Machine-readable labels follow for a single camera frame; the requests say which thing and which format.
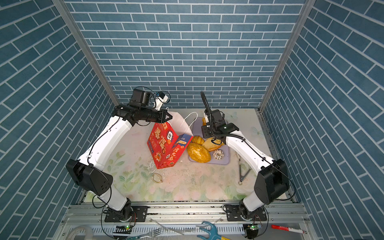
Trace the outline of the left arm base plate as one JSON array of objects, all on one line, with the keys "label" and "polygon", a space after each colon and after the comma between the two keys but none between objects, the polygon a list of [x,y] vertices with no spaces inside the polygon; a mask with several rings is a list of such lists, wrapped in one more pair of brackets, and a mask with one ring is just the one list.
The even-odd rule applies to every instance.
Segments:
[{"label": "left arm base plate", "polygon": [[107,208],[103,210],[106,223],[145,222],[148,213],[147,206],[128,206],[121,211]]}]

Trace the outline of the red paper gift bag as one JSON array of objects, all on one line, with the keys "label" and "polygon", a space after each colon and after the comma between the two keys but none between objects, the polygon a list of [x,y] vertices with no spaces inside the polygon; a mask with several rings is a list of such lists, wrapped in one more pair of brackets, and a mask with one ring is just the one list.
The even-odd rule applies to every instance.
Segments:
[{"label": "red paper gift bag", "polygon": [[191,125],[186,119],[190,115],[195,115],[194,121],[198,118],[196,112],[190,113],[187,117],[178,112],[170,114],[173,117],[171,120],[154,124],[147,141],[157,169],[170,168],[177,163],[193,139]]}]

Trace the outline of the yellow striped bread roll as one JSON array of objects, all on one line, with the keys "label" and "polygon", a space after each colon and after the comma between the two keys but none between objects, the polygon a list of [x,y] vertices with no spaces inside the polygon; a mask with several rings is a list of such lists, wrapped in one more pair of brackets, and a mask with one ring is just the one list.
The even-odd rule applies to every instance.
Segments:
[{"label": "yellow striped bread roll", "polygon": [[205,140],[200,136],[194,136],[192,139],[192,143],[196,143],[198,145],[204,144]]}]

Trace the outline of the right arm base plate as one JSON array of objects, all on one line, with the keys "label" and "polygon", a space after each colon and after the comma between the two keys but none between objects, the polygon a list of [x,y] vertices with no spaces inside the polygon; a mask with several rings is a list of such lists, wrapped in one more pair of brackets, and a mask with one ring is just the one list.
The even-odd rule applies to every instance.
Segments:
[{"label": "right arm base plate", "polygon": [[225,204],[222,206],[222,209],[226,214],[228,222],[240,222],[240,221],[263,222],[267,220],[267,213],[262,207],[250,212],[243,205]]}]

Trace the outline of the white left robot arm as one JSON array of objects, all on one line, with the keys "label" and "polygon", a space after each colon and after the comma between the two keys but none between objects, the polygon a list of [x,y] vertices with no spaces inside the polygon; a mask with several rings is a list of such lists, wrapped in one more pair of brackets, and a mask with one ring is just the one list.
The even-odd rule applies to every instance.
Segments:
[{"label": "white left robot arm", "polygon": [[113,176],[104,171],[109,156],[123,136],[138,121],[162,124],[172,118],[166,109],[118,105],[99,137],[77,160],[69,160],[66,169],[76,185],[93,192],[110,209],[122,211],[128,199],[113,186]]}]

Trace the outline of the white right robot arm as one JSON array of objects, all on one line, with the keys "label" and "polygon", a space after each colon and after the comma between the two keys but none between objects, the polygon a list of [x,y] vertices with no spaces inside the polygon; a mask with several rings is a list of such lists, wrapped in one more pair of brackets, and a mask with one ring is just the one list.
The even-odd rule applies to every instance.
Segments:
[{"label": "white right robot arm", "polygon": [[243,158],[257,174],[254,190],[240,201],[239,209],[246,218],[264,205],[269,205],[290,189],[287,165],[283,160],[274,160],[254,146],[233,123],[227,123],[219,110],[204,111],[206,125],[204,137],[213,137],[223,142]]}]

